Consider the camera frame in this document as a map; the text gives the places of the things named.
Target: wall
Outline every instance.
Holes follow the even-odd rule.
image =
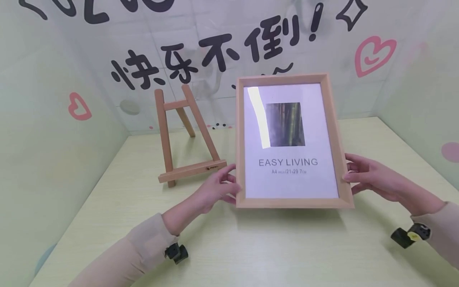
[[[182,83],[191,86],[210,129],[233,127],[232,85],[237,77],[261,74],[329,72],[339,118],[367,117],[392,66],[405,62],[400,52],[418,30],[420,12],[433,1],[89,2],[73,0],[74,9],[52,1],[36,6],[59,23],[88,77],[135,135],[158,130],[154,90],[163,89],[166,101],[181,100]],[[434,15],[423,15],[424,22]],[[265,30],[279,42],[273,51],[264,49],[270,43]],[[220,58],[212,57],[215,51]],[[182,127],[173,111],[168,120],[171,130]]]
[[[459,189],[459,3],[433,4],[427,12],[437,9],[437,23],[424,30],[424,41],[416,36],[416,58],[391,75],[396,88],[381,92],[375,114]]]
[[[128,135],[53,22],[29,12],[0,0],[0,285],[14,287],[29,285]]]

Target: white tiled wall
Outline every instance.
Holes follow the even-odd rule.
[[[183,43],[184,48],[179,54],[184,60],[191,59],[191,66],[199,69],[191,73],[189,85],[201,110],[206,124],[213,126],[219,121],[226,124],[235,123],[233,109],[225,105],[229,98],[235,97],[235,90],[231,87],[237,77],[248,75],[272,74],[276,67],[286,68],[291,63],[293,67],[288,74],[323,73],[330,74],[336,93],[336,110],[340,118],[352,118],[371,115],[373,104],[378,97],[381,87],[388,90],[391,83],[386,83],[392,72],[394,63],[406,61],[403,50],[405,39],[410,36],[419,25],[420,12],[426,0],[362,0],[368,9],[348,32],[347,24],[343,20],[336,20],[337,14],[344,9],[348,0],[323,1],[324,8],[315,32],[316,39],[309,41],[311,22],[316,5],[319,1],[291,1],[291,0],[180,0],[175,1],[169,11],[154,12],[149,10],[142,1],[136,12],[128,12],[120,1],[99,1],[95,11],[106,12],[110,21],[90,25],[82,16],[82,5],[77,4],[79,14],[74,18],[63,15],[54,15],[62,24],[62,30],[75,38],[76,50],[81,51],[81,62],[88,67],[90,75],[100,83],[102,92],[111,99],[112,109],[119,113],[128,129],[136,134],[149,129],[151,118],[156,119],[153,94],[155,89],[163,89],[166,101],[184,99],[179,78],[171,79],[172,71],[166,68],[166,52],[161,50],[164,45]],[[354,1],[346,15],[352,19],[357,15],[358,7]],[[257,38],[260,61],[254,63],[250,47],[244,41],[250,32],[260,27],[264,19],[279,15],[281,19],[288,19],[289,34],[282,33],[277,37],[283,48],[281,54],[265,60],[263,46],[267,41],[262,35]],[[298,15],[300,23],[300,40],[296,46],[290,46],[292,38],[292,17]],[[207,67],[202,66],[202,60],[209,47],[200,47],[199,41],[220,34],[230,33],[231,41],[222,46],[226,63],[224,73],[218,70],[216,59]],[[362,69],[366,70],[381,62],[390,52],[389,47],[381,49],[373,55],[373,44],[362,49],[361,57],[356,59],[356,50],[359,45],[371,36],[377,36],[381,42],[394,40],[397,46],[388,62],[367,74],[358,77],[356,61],[360,61]],[[235,61],[226,54],[226,49],[235,50],[240,59]],[[114,71],[111,60],[116,60],[122,67],[128,58],[127,51],[132,49],[136,54],[144,54],[150,63],[160,69],[156,76],[166,81],[160,86],[151,81],[151,88],[140,88],[142,79],[133,79],[130,73],[134,67],[128,67],[129,79],[136,89],[131,90],[124,84],[115,82],[111,76]],[[363,59],[379,58],[375,64],[365,65]],[[172,64],[177,64],[172,56]],[[140,106],[150,107],[142,109],[141,114],[129,116],[123,114],[119,103],[124,99],[135,101]],[[171,128],[180,128],[179,118],[169,119]]]

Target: gray circle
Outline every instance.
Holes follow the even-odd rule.
[[[134,101],[131,100],[122,100],[119,103],[120,109],[128,115],[135,116],[140,113],[140,106]]]

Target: light green table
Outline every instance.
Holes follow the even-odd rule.
[[[345,150],[392,167],[441,198],[459,192],[378,118],[340,121]],[[235,131],[211,131],[228,163]],[[199,135],[172,133],[176,166],[210,159]],[[66,286],[89,262],[136,224],[190,195],[206,174],[159,184],[159,135],[129,137],[84,203],[31,287]],[[218,203],[182,234],[190,258],[168,260],[135,286],[425,287],[459,286],[459,271],[425,242],[402,249],[390,239],[409,228],[409,214],[370,191],[353,210],[236,210]]]

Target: pink heart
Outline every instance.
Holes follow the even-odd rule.
[[[78,109],[78,102],[83,106],[85,113],[77,115],[75,111]],[[88,105],[84,102],[83,98],[77,93],[70,94],[70,105],[68,106],[68,112],[70,115],[79,121],[85,121],[92,117],[91,111],[88,108]]]
[[[385,47],[389,47],[391,50],[389,51],[389,54],[387,54],[387,56],[384,59],[382,59],[381,62],[377,63],[376,65],[374,65],[373,67],[371,67],[368,70],[362,71],[362,61],[361,61],[362,50],[364,49],[364,47],[366,45],[368,45],[370,43],[373,43],[375,45],[375,47],[373,49],[373,55],[376,55],[379,51],[381,51]],[[395,48],[396,47],[397,47],[397,41],[396,40],[390,39],[390,40],[387,40],[387,41],[381,43],[381,38],[378,37],[378,36],[371,36],[368,39],[366,39],[365,41],[363,41],[358,46],[357,51],[355,52],[355,71],[357,72],[357,77],[359,77],[359,78],[364,77],[364,76],[368,75],[369,73],[374,72],[375,70],[377,70],[377,69],[381,68],[382,66],[384,66],[384,64],[386,64],[390,60],[390,58],[392,57],[393,53],[395,52]],[[376,59],[374,59],[374,60],[370,60],[369,57],[365,57],[364,58],[364,62],[367,65],[373,65],[378,61],[379,61],[378,57]]]

